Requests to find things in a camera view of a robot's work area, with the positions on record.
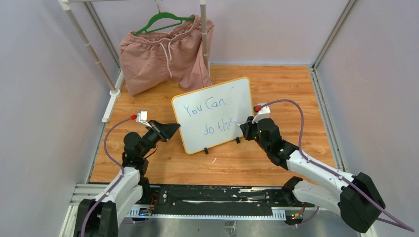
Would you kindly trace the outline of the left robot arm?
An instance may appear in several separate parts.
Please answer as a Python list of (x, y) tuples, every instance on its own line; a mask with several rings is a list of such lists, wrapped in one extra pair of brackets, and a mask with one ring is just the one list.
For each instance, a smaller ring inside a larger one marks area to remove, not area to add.
[(150, 183), (144, 175), (158, 142), (168, 142), (180, 128), (178, 123), (144, 121), (147, 132), (130, 132), (124, 138), (122, 162), (112, 156), (120, 171), (114, 180), (92, 199), (83, 199), (78, 207), (75, 237), (116, 237), (129, 210), (152, 199)]

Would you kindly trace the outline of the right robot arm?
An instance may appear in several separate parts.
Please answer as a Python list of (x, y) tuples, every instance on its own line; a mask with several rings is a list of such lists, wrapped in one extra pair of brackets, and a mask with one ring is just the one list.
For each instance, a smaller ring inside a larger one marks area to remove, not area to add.
[(309, 156), (298, 146), (282, 139), (270, 118), (253, 122), (248, 117), (239, 127), (246, 140), (254, 140), (276, 165), (311, 180), (291, 178), (282, 192), (283, 202), (295, 206), (308, 202), (337, 215), (353, 230), (366, 233), (386, 206), (370, 176), (339, 171)]

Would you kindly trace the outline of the yellow framed whiteboard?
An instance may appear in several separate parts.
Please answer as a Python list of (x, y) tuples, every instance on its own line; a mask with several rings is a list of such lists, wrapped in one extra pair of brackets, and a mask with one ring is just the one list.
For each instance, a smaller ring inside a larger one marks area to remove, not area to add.
[(247, 77), (174, 96), (171, 104), (189, 155), (242, 137), (236, 122), (243, 124), (253, 115)]

